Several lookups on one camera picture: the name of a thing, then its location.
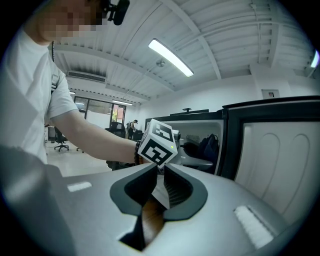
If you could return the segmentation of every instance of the white floor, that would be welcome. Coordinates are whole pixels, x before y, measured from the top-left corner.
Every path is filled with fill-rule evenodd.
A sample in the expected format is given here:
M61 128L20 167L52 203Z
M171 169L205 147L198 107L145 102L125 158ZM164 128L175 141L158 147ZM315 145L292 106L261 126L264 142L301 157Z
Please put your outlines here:
M51 143L50 141L45 144L48 164L57 166L63 177L111 171L105 160L82 153L80 149L77 151L77 147L69 141L65 144L69 146L69 151L66 148L62 148L60 152L58 148L54 150L56 145L56 142Z

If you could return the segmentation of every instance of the ceiling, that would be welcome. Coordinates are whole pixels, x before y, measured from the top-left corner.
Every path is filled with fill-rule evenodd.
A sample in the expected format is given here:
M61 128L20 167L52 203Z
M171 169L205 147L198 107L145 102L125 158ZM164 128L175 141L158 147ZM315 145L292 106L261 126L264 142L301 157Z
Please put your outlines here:
M158 67L161 56L148 48L153 38L194 75L186 77L167 60ZM106 77L104 84L67 77L72 90L130 103L249 75L253 62L280 63L304 76L313 54L303 30L273 0L130 0L121 26L109 22L90 36L62 38L55 45L55 62L66 74Z

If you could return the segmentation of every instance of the floor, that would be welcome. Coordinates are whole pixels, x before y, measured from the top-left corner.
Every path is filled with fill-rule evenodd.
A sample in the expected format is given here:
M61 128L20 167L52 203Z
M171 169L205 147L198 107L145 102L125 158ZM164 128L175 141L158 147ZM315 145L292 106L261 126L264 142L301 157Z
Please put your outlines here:
M54 147L57 143L50 141L45 144L48 164L57 166L63 177L97 174L110 172L111 169L107 166L105 160L96 159L87 153L82 153L82 150L77 151L77 147L67 141L69 151L66 148L56 150Z
M54 149L56 145L57 143L50 141L45 144L48 164L57 166L63 177L111 172L105 160L82 153L80 149L77 151L77 147L69 141L64 144L69 146L69 150L62 148L59 152L58 148ZM150 244L162 229L165 210L152 195L142 208L142 228L146 245Z

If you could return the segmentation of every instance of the white cube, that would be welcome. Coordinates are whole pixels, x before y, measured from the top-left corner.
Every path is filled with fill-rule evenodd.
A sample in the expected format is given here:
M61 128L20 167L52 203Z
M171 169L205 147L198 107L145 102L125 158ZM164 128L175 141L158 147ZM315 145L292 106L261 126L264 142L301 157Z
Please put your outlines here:
M172 127L151 119L142 136L138 154L162 168L178 154Z

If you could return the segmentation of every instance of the white t-shirt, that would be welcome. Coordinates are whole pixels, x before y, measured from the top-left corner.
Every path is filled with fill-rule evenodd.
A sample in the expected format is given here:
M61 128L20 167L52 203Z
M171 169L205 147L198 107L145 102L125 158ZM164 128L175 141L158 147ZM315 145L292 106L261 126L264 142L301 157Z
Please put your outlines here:
M59 82L51 94L53 74ZM45 119L77 109L48 45L35 43L20 29L1 62L0 144L21 148L46 164Z

